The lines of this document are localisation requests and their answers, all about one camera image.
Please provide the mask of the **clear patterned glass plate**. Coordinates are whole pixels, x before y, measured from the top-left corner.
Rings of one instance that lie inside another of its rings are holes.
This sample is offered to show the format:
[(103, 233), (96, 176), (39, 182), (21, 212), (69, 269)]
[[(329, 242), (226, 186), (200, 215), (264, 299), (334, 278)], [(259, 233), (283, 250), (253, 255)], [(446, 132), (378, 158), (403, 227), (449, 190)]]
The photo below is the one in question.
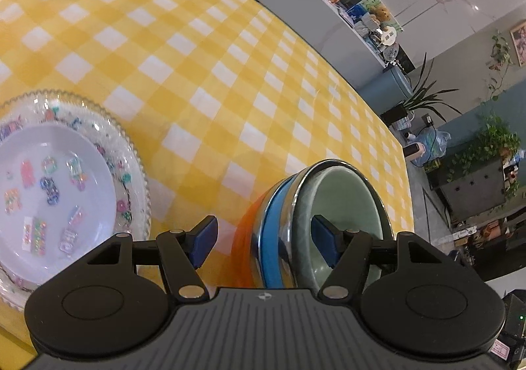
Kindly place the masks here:
[[(104, 108), (78, 95), (41, 90), (1, 105), (1, 142), (18, 130), (57, 123), (86, 137), (104, 158), (116, 191), (113, 233), (145, 240), (151, 230), (151, 204), (144, 166), (122, 127)], [(1, 299), (22, 310), (33, 290), (17, 286), (1, 268)]]

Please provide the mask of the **white decorated plate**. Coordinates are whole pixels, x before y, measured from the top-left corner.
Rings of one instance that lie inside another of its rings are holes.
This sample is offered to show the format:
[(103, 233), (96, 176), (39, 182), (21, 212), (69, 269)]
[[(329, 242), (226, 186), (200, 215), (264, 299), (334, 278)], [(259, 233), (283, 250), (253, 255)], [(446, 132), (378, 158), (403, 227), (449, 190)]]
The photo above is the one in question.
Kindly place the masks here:
[(108, 239), (116, 191), (86, 137), (57, 123), (1, 142), (1, 268), (33, 290)]

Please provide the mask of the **green ceramic bowl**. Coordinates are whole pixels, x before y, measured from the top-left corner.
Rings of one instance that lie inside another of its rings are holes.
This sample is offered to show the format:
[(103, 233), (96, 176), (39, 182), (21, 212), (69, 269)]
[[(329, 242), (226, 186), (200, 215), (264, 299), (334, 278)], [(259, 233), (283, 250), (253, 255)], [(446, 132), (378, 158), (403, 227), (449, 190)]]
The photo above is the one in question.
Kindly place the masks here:
[(354, 170), (331, 166), (307, 177), (299, 190), (292, 224), (292, 267), (299, 288), (317, 292), (332, 269), (312, 241), (311, 219), (322, 215), (339, 230), (383, 237), (382, 207)]

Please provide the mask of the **blue banded steel bowl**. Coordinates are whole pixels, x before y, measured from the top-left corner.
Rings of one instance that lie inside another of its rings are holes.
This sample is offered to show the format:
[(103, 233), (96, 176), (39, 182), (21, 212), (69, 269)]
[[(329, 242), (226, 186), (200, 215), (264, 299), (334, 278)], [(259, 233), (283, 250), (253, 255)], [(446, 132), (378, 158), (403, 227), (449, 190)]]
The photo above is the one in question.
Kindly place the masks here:
[(367, 178), (349, 163), (326, 159), (308, 166), (300, 172), (274, 185), (265, 195), (253, 225), (252, 255), (257, 263), (263, 287), (267, 289), (299, 288), (292, 267), (292, 224), (299, 190), (307, 177), (331, 166), (344, 166), (354, 170), (373, 194), (376, 204), (382, 207), (382, 240), (392, 240), (394, 234), (379, 194)]

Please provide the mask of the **orange steel bowl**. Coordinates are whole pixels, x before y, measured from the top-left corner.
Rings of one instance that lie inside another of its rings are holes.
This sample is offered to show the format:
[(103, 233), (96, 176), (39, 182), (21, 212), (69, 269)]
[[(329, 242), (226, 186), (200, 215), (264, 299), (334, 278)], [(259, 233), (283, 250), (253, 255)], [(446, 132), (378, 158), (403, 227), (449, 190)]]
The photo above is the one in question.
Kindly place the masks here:
[(257, 263), (252, 255), (251, 238), (254, 221), (264, 196), (258, 198), (241, 218), (231, 249), (231, 285), (235, 288), (259, 288), (263, 286)]

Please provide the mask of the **grey drawer cabinet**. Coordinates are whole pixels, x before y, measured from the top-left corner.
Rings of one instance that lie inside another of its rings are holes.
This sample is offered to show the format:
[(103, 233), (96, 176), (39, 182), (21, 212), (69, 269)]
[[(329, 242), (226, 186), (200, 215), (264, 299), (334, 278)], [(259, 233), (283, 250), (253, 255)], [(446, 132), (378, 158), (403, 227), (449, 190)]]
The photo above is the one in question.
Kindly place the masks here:
[(506, 202), (503, 163), (499, 158), (451, 181), (447, 180), (448, 174), (449, 170), (442, 165), (428, 173), (427, 177), (454, 223), (463, 222)]

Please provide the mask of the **pink space heater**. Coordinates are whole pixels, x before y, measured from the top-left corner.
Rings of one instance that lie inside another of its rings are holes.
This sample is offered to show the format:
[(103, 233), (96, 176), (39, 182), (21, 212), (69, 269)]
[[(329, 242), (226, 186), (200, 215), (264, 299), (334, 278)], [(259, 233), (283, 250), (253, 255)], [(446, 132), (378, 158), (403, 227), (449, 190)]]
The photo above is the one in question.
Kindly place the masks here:
[(403, 147), (403, 154), (407, 161), (413, 161), (425, 154), (425, 146), (420, 142), (413, 142)]

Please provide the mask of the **blue plastic bag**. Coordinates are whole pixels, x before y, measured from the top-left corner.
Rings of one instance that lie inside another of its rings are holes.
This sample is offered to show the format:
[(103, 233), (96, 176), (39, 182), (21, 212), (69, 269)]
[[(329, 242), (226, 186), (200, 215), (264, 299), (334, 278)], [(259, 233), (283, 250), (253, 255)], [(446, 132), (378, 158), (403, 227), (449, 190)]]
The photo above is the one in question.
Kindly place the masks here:
[(421, 144), (424, 148), (422, 156), (413, 160), (416, 167), (422, 168), (426, 163), (441, 158), (447, 151), (447, 144), (451, 136), (447, 131), (437, 130), (435, 127), (424, 128), (413, 143)]

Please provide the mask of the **climbing green vine plant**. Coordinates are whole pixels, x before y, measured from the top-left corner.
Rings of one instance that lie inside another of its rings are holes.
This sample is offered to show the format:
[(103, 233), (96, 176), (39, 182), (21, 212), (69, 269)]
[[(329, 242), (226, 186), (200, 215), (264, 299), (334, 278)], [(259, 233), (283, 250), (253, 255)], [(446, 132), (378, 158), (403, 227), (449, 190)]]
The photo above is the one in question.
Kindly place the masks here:
[(453, 182), (498, 158), (501, 162), (516, 154), (521, 145), (519, 135), (496, 115), (483, 119), (481, 128), (467, 143), (447, 159), (447, 183)]

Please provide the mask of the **tall leafy potted plant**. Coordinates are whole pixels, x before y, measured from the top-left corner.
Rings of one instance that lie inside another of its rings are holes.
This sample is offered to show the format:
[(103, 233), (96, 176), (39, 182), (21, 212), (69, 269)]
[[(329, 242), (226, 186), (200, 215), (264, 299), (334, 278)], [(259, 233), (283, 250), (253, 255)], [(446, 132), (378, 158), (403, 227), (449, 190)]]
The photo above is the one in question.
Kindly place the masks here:
[(413, 88), (413, 94), (411, 97), (396, 104), (394, 107), (380, 115), (381, 120), (386, 126), (391, 126), (396, 121), (402, 120), (407, 117), (410, 112), (423, 109), (433, 112), (441, 119), (441, 121), (446, 122), (446, 118), (437, 108), (438, 105), (446, 106), (457, 114), (463, 114), (455, 106), (452, 106), (444, 100), (445, 95), (456, 93), (458, 88), (451, 87), (435, 91), (432, 90), (437, 83), (437, 81), (430, 81), (433, 67), (434, 60), (432, 59), (430, 62), (427, 62), (427, 54), (424, 54), (418, 81)]

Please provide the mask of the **grey trash bin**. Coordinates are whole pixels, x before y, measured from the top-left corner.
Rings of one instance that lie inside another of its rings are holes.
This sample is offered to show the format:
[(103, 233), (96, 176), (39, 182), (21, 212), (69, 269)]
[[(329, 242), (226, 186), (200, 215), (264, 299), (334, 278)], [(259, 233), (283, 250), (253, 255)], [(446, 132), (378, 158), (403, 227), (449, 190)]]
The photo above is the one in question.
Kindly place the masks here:
[(377, 115), (387, 112), (413, 96), (409, 79), (397, 65), (389, 66), (357, 92)]

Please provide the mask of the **yellow checkered tablecloth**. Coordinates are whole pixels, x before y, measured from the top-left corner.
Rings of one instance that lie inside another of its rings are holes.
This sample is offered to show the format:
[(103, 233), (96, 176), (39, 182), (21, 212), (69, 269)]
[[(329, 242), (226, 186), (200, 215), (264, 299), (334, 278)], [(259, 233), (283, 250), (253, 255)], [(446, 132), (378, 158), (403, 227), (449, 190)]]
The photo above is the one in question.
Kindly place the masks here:
[(207, 286), (243, 284), (243, 216), (272, 185), (337, 158), (414, 226), (401, 147), (342, 76), (255, 0), (1, 0), (1, 96), (79, 93), (125, 127), (153, 232), (219, 221)]

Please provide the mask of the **green cookie box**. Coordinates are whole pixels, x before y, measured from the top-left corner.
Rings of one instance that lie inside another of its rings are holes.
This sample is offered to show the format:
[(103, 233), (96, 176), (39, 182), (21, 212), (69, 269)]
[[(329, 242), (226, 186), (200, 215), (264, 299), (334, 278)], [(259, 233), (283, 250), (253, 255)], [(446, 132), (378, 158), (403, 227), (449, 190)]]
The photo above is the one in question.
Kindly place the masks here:
[(358, 5), (365, 9), (369, 14), (373, 14), (381, 25), (391, 26), (398, 33), (403, 33), (403, 27), (381, 0), (361, 0)]

